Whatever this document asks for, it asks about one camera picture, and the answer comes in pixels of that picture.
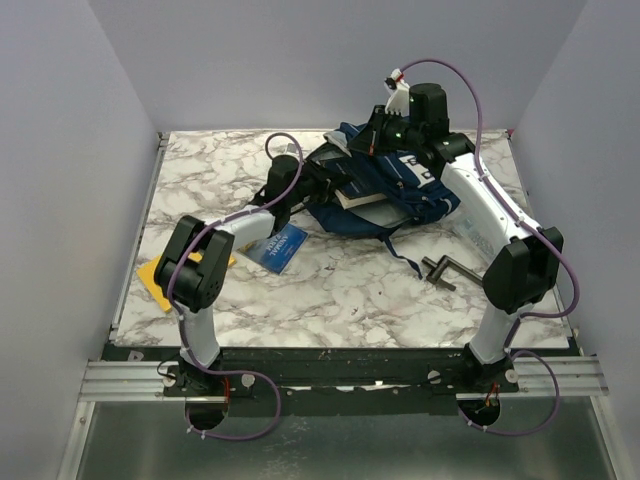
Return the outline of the dark book underneath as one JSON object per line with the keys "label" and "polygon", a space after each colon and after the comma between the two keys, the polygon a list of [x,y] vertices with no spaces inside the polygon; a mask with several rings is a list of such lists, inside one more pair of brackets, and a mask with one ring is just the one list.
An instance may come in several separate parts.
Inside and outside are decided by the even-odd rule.
{"label": "dark book underneath", "polygon": [[335,196],[344,209],[351,209],[379,201],[385,201],[387,196],[380,192],[365,177],[339,171],[341,184],[335,190]]}

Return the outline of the navy blue student backpack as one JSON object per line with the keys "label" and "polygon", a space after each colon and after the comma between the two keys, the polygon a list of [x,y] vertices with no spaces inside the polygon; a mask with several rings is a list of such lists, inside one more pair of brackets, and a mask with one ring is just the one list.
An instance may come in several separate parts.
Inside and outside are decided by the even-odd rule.
{"label": "navy blue student backpack", "polygon": [[458,197],[419,164],[414,153],[400,150],[368,157],[351,152],[347,143],[363,127],[343,122],[324,134],[325,142],[305,161],[338,173],[348,171],[365,177],[387,196],[379,201],[344,209],[335,191],[323,204],[307,204],[307,210],[327,233],[351,239],[377,239],[390,254],[405,261],[418,276],[421,270],[410,258],[396,252],[391,236],[403,227],[432,224],[452,214],[460,205]]}

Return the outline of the Animal Farm blue book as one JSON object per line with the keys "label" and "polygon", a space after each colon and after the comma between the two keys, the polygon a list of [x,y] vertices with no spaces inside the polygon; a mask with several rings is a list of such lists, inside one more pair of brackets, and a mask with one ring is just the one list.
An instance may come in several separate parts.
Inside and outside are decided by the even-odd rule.
{"label": "Animal Farm blue book", "polygon": [[281,274],[308,236],[305,230],[288,223],[274,236],[252,242],[239,252],[269,272]]}

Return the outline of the yellow notebook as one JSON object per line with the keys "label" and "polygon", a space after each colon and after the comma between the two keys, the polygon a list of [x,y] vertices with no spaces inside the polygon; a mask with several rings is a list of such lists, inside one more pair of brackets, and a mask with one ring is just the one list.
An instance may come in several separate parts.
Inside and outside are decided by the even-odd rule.
{"label": "yellow notebook", "polygon": [[172,306],[169,300],[162,293],[161,287],[154,280],[155,270],[160,262],[160,259],[161,256],[157,255],[156,257],[143,264],[137,269],[137,275],[142,281],[146,290],[158,304],[160,309],[164,313],[169,313],[172,310]]}

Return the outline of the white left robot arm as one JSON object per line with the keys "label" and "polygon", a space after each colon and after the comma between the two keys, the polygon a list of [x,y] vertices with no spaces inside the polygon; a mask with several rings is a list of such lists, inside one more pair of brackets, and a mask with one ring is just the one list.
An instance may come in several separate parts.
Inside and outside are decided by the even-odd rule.
{"label": "white left robot arm", "polygon": [[183,216],[160,256],[153,279],[170,302],[181,339],[180,356],[192,366],[187,382],[201,395],[214,393],[222,380],[213,364],[221,348],[213,324],[231,254],[277,234],[295,207],[326,203],[349,177],[315,162],[289,155],[272,161],[266,184],[236,213],[209,223]]}

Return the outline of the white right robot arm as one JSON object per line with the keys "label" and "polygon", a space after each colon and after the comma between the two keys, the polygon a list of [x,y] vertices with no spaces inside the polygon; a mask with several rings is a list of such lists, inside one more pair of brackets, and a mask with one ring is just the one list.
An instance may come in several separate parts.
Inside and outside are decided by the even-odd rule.
{"label": "white right robot arm", "polygon": [[460,367],[460,379],[480,392],[496,380],[493,364],[505,356],[518,318],[531,311],[556,283],[555,251],[564,239],[555,227],[543,229],[494,183],[479,146],[449,129],[446,93],[434,83],[408,86],[387,79],[390,98],[376,106],[348,147],[370,157],[408,151],[452,191],[471,214],[494,256],[483,276],[488,305],[468,343],[473,359]]}

